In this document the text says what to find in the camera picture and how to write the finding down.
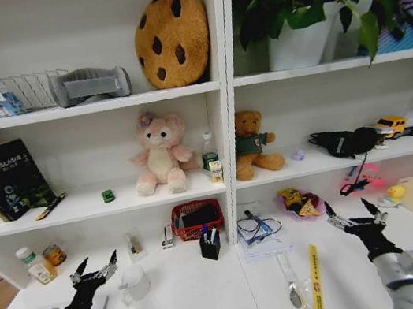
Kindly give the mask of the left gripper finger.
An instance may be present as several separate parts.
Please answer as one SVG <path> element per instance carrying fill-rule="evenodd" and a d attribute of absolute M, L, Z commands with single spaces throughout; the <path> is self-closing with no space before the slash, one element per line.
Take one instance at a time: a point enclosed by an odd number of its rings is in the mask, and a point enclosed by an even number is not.
<path fill-rule="evenodd" d="M 109 262 L 96 274 L 99 278 L 112 277 L 117 271 L 117 251 L 113 250 Z"/>
<path fill-rule="evenodd" d="M 84 283 L 91 280 L 90 274 L 84 274 L 84 270 L 87 266 L 88 257 L 86 257 L 80 265 L 76 268 L 74 274 L 70 275 L 72 284 Z"/>

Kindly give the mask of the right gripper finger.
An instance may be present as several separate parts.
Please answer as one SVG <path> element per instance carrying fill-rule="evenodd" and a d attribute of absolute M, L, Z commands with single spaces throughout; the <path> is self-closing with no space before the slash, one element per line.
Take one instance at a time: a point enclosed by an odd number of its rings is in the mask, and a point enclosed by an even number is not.
<path fill-rule="evenodd" d="M 347 218 L 342 218 L 338 214 L 336 214 L 334 209 L 328 204 L 328 202 L 324 202 L 324 206 L 326 214 L 328 215 L 327 222 L 329 224 L 342 231 L 353 226 L 352 222 Z"/>
<path fill-rule="evenodd" d="M 386 219 L 388 214 L 386 212 L 380 211 L 376 205 L 373 203 L 369 202 L 368 200 L 365 200 L 364 198 L 361 199 L 361 202 L 363 205 L 366 207 L 368 212 L 374 217 L 373 218 L 373 223 L 376 225 L 386 225 Z"/>

